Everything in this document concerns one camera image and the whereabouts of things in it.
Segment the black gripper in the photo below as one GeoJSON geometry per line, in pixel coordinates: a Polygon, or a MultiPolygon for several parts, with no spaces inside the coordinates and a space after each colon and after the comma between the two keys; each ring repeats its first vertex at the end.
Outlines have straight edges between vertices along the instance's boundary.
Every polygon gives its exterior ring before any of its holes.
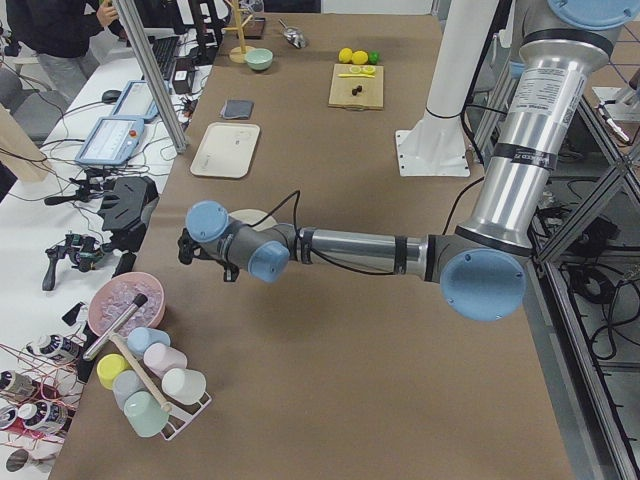
{"type": "Polygon", "coordinates": [[[237,280],[238,268],[225,260],[221,260],[207,253],[204,247],[190,236],[186,228],[182,230],[182,233],[177,240],[177,245],[178,260],[180,263],[190,265],[194,259],[215,261],[224,269],[224,282],[235,282],[237,280]]]}

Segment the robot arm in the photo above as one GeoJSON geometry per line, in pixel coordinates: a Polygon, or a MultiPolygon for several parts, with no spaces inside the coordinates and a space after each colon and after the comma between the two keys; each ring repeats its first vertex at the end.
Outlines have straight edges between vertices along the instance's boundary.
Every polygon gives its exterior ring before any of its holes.
{"type": "Polygon", "coordinates": [[[234,281],[241,271],[274,282],[287,264],[323,261],[372,276],[413,274],[439,285],[462,316],[495,321],[517,310],[531,252],[527,230],[588,77],[610,59],[635,1],[520,1],[515,43],[523,71],[471,216],[453,234],[422,239],[300,228],[263,228],[217,202],[194,204],[179,260],[212,260],[234,281]]]}

